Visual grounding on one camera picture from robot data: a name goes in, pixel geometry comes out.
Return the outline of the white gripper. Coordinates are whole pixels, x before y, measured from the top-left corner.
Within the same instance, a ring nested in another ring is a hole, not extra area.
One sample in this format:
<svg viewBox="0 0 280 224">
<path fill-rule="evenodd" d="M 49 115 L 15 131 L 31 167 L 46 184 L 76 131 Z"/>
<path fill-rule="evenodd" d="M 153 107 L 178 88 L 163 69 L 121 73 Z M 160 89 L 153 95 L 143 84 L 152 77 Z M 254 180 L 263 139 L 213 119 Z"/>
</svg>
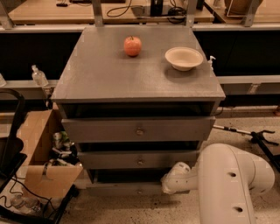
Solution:
<svg viewBox="0 0 280 224">
<path fill-rule="evenodd" d="M 162 178 L 162 191 L 167 194 L 189 191 L 187 175 L 191 168 L 183 162 L 177 162 Z"/>
</svg>

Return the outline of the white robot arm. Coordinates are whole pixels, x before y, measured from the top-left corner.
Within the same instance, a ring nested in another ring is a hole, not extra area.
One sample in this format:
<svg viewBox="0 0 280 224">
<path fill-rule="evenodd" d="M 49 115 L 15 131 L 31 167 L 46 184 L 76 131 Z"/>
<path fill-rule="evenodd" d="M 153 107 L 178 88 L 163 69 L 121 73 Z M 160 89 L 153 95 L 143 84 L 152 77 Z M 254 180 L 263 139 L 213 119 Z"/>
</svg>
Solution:
<svg viewBox="0 0 280 224">
<path fill-rule="evenodd" d="M 194 167 L 178 162 L 161 183 L 168 194 L 198 192 L 200 224 L 256 224 L 251 196 L 268 192 L 275 173 L 255 154 L 214 143 L 202 150 Z"/>
</svg>

